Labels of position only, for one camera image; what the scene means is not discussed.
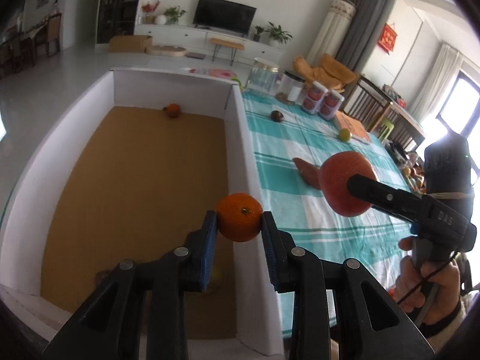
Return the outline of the person's right hand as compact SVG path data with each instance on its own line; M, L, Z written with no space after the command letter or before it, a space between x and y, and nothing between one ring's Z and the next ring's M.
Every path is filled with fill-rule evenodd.
M409 291L441 266L436 262L424 262L421 268L416 268L410 256L404 257L400 262L400 275L394 285L394 300L397 302ZM456 308L460 299L461 275L456 262L450 262L436 275L430 277L431 283L437 283L439 289L429 310L426 312L423 323L433 325L443 320ZM425 295L416 289L401 304L400 308L406 314L415 309L422 308L425 304Z

